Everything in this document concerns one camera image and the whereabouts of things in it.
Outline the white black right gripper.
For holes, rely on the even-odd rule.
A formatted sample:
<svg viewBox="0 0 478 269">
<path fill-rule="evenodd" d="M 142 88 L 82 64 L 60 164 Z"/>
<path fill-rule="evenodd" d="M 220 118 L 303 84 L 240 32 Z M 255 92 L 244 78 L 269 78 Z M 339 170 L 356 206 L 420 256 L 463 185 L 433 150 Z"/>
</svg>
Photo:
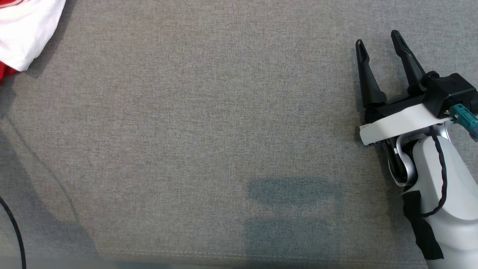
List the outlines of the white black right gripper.
<svg viewBox="0 0 478 269">
<path fill-rule="evenodd" d="M 437 118 L 423 104 L 425 98 L 420 81 L 425 71 L 406 44 L 398 30 L 391 31 L 396 54 L 401 58 L 408 82 L 409 95 L 387 103 L 369 66 L 369 54 L 361 39 L 355 44 L 357 70 L 360 79 L 362 105 L 365 108 L 364 124 L 360 126 L 360 139 L 364 145 L 387 140 L 405 133 L 443 124 L 451 118 Z"/>
</svg>

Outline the red white Bulls jersey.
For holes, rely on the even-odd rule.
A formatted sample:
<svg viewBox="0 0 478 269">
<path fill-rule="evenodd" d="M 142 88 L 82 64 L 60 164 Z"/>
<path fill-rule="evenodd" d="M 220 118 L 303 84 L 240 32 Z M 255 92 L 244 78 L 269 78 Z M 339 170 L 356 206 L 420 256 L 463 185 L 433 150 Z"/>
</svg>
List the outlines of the red white Bulls jersey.
<svg viewBox="0 0 478 269">
<path fill-rule="evenodd" d="M 58 27 L 66 0 L 0 0 L 0 83 L 26 71 Z"/>
</svg>

